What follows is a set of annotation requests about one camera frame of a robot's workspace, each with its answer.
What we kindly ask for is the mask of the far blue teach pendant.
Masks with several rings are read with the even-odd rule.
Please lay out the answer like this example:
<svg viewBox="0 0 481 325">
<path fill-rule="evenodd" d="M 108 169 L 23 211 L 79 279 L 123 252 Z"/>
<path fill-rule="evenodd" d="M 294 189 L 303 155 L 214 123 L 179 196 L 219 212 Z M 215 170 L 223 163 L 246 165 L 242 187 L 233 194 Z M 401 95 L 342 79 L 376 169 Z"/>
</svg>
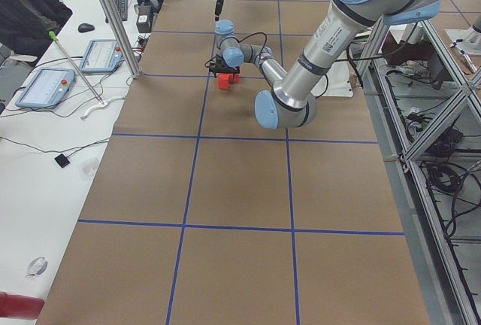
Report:
<svg viewBox="0 0 481 325">
<path fill-rule="evenodd" d="M 80 63 L 80 70 L 87 74 L 112 72 L 123 61 L 123 53 L 114 39 L 91 40 Z"/>
</svg>

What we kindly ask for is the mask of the red object at corner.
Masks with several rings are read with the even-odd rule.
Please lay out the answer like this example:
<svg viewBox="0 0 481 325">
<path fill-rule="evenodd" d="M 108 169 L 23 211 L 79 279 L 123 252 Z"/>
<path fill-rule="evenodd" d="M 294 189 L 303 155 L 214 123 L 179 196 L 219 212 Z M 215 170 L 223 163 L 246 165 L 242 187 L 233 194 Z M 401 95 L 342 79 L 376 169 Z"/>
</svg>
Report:
<svg viewBox="0 0 481 325">
<path fill-rule="evenodd" d="M 1 292 L 1 318 L 36 320 L 44 307 L 42 298 Z"/>
</svg>

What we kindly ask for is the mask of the aluminium frame post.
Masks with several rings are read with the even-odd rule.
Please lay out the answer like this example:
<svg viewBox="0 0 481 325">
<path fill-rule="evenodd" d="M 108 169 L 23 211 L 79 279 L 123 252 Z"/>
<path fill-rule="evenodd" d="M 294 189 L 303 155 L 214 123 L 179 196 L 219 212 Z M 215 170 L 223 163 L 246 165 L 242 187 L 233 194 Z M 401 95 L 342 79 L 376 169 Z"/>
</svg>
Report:
<svg viewBox="0 0 481 325">
<path fill-rule="evenodd" d="M 114 37 L 120 46 L 124 61 L 130 71 L 130 74 L 133 79 L 137 79 L 141 74 L 141 70 L 134 55 L 127 33 L 124 29 L 123 22 L 117 12 L 116 5 L 114 4 L 113 0 L 99 0 L 99 2 L 105 16 L 107 17 Z"/>
</svg>

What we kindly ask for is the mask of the black keyboard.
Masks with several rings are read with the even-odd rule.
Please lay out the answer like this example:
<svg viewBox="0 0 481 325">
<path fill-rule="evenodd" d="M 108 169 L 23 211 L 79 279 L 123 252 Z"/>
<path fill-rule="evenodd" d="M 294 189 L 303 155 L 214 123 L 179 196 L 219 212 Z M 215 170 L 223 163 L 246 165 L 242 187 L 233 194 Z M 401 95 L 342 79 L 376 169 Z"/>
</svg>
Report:
<svg viewBox="0 0 481 325">
<path fill-rule="evenodd" d="M 129 0 L 113 0 L 113 2 L 116 5 L 120 19 L 126 21 L 128 19 Z"/>
</svg>

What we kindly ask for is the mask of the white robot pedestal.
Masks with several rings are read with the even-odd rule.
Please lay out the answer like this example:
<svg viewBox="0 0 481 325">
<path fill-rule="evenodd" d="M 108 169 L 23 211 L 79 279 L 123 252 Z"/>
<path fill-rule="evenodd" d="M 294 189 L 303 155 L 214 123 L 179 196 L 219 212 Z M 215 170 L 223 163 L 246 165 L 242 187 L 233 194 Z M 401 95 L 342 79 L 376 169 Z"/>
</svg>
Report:
<svg viewBox="0 0 481 325">
<path fill-rule="evenodd" d="M 322 77 L 311 90 L 315 96 L 351 98 L 353 91 L 349 81 L 348 62 L 335 62 L 327 75 Z"/>
</svg>

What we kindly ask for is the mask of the white curved plastic part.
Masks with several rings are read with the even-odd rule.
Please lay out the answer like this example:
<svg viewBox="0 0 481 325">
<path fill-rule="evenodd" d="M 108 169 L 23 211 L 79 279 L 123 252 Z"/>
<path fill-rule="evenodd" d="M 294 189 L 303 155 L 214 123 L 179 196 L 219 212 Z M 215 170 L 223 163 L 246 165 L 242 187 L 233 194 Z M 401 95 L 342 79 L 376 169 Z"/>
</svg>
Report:
<svg viewBox="0 0 481 325">
<path fill-rule="evenodd" d="M 101 100 L 98 104 L 93 105 L 86 109 L 84 114 L 80 117 L 81 120 L 85 120 L 93 111 L 107 108 L 112 102 L 124 100 L 125 96 L 113 96 L 109 99 Z"/>
</svg>

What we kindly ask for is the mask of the person in black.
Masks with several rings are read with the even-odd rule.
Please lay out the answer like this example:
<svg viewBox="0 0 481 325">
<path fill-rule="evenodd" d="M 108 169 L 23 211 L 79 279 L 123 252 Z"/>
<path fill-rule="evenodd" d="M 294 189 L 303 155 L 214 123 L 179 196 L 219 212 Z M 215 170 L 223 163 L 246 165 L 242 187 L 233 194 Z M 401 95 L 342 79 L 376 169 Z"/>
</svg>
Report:
<svg viewBox="0 0 481 325">
<path fill-rule="evenodd" d="M 1 44 L 40 59 L 73 15 L 60 0 L 1 0 Z"/>
</svg>

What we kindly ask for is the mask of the black power box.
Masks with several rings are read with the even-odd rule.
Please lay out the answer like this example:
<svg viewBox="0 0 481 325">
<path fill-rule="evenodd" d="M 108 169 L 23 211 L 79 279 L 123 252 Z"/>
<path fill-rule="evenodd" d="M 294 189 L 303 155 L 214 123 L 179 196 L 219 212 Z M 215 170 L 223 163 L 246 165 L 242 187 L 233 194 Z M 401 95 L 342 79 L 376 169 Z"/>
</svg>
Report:
<svg viewBox="0 0 481 325">
<path fill-rule="evenodd" d="M 138 18 L 136 20 L 136 26 L 139 33 L 151 32 L 152 28 L 152 9 L 150 5 L 138 6 Z"/>
</svg>

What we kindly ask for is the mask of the metal rod green tip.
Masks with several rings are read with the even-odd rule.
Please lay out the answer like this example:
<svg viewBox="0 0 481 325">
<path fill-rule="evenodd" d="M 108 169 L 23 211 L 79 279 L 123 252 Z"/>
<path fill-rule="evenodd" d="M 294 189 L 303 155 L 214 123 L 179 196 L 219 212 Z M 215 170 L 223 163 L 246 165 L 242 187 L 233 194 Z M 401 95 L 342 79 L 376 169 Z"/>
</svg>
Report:
<svg viewBox="0 0 481 325">
<path fill-rule="evenodd" d="M 72 57 L 70 56 L 70 54 L 67 52 L 67 50 L 60 44 L 60 41 L 59 39 L 57 38 L 56 36 L 56 33 L 54 31 L 49 31 L 48 32 L 48 35 L 49 35 L 49 38 L 57 45 L 57 47 L 62 51 L 62 53 L 64 54 L 64 56 L 67 58 L 67 60 L 71 63 L 71 65 L 73 66 L 74 70 L 76 71 L 76 73 L 80 76 L 80 78 L 82 79 L 82 81 L 87 85 L 87 87 L 89 88 L 89 90 L 92 92 L 92 94 L 94 95 L 94 97 L 98 100 L 98 103 L 100 105 L 105 105 L 105 102 L 104 100 L 102 99 L 102 97 L 96 92 L 95 88 L 93 87 L 93 85 L 89 82 L 89 80 L 85 77 L 85 75 L 81 72 L 81 70 L 79 69 L 79 67 L 77 66 L 77 64 L 75 63 L 75 61 L 72 59 Z"/>
</svg>

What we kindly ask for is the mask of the red block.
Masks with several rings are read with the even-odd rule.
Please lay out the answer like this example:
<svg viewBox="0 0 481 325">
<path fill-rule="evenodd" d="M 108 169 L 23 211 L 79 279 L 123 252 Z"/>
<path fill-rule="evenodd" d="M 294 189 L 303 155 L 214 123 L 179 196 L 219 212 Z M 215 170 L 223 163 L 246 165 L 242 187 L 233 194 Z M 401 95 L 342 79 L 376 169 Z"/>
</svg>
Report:
<svg viewBox="0 0 481 325">
<path fill-rule="evenodd" d="M 218 87 L 221 90 L 228 90 L 231 85 L 231 75 L 230 74 L 219 74 L 217 77 Z"/>
<path fill-rule="evenodd" d="M 229 75 L 229 83 L 230 84 L 236 84 L 239 80 L 240 80 L 239 74 L 230 74 Z"/>
</svg>

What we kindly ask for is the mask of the near blue teach pendant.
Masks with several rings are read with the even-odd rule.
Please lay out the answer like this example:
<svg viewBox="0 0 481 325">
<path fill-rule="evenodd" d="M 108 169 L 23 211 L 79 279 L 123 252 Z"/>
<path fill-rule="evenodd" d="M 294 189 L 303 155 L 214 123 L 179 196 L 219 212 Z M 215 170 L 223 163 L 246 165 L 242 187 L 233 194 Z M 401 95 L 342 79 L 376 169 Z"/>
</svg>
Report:
<svg viewBox="0 0 481 325">
<path fill-rule="evenodd" d="M 75 79 L 72 69 L 43 68 L 29 81 L 15 105 L 19 108 L 55 108 L 66 97 Z"/>
</svg>

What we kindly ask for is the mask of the black computer mouse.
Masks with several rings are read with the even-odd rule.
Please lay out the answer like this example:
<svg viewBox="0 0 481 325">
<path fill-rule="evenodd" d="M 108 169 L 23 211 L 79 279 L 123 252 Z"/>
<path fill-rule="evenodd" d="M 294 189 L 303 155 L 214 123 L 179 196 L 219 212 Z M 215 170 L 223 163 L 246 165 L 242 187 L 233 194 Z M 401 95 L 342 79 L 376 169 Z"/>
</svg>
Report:
<svg viewBox="0 0 481 325">
<path fill-rule="evenodd" d="M 78 27 L 77 30 L 79 33 L 85 33 L 85 32 L 91 32 L 95 30 L 95 27 L 93 24 L 90 23 L 81 23 Z"/>
</svg>

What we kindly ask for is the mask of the small black square pad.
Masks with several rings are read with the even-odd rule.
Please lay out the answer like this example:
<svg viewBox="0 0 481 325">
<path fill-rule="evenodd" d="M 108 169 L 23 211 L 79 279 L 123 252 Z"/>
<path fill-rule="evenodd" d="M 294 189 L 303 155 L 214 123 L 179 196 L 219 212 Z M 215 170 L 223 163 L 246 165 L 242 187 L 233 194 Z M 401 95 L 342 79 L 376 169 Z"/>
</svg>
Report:
<svg viewBox="0 0 481 325">
<path fill-rule="evenodd" d="M 57 155 L 55 158 L 54 158 L 55 162 L 59 165 L 60 168 L 64 168 L 66 166 L 68 166 L 71 161 L 70 159 L 63 153 Z"/>
</svg>

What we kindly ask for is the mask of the clear tape roll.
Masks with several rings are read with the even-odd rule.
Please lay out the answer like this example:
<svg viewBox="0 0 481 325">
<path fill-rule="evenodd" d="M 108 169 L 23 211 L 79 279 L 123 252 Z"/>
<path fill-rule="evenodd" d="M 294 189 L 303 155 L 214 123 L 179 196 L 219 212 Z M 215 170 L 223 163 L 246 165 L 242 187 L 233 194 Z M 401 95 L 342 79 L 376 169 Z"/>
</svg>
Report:
<svg viewBox="0 0 481 325">
<path fill-rule="evenodd" d="M 42 275 L 48 267 L 48 260 L 45 257 L 37 257 L 33 259 L 27 267 L 26 277 L 32 278 Z"/>
</svg>

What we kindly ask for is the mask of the blue teach pendant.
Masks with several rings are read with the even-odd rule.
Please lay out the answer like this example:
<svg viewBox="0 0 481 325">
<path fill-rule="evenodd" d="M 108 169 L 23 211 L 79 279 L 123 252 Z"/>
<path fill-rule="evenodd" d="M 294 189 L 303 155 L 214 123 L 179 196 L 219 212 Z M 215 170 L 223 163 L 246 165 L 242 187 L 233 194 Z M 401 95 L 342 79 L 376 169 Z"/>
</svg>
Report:
<svg viewBox="0 0 481 325">
<path fill-rule="evenodd" d="M 55 108 L 66 97 L 75 79 L 72 69 L 43 68 L 29 81 L 15 105 L 19 108 Z"/>
<path fill-rule="evenodd" d="M 80 63 L 80 70 L 87 74 L 112 72 L 123 61 L 123 53 L 114 39 L 91 40 Z"/>
</svg>

